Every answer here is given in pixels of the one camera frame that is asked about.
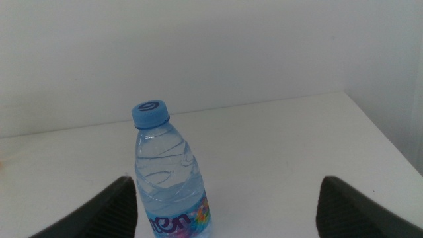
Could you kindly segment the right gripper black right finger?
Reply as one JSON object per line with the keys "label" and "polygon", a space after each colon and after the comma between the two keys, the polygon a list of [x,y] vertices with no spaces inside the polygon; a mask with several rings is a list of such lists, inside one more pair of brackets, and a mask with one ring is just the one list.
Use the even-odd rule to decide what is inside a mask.
{"label": "right gripper black right finger", "polygon": [[315,223],[319,236],[324,238],[422,238],[422,228],[336,176],[325,176],[322,180]]}

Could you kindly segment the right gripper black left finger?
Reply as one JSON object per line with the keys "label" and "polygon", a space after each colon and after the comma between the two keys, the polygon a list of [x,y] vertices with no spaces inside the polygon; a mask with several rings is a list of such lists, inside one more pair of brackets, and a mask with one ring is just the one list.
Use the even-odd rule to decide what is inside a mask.
{"label": "right gripper black left finger", "polygon": [[32,238],[133,238],[137,219],[134,181],[130,176],[122,176]]}

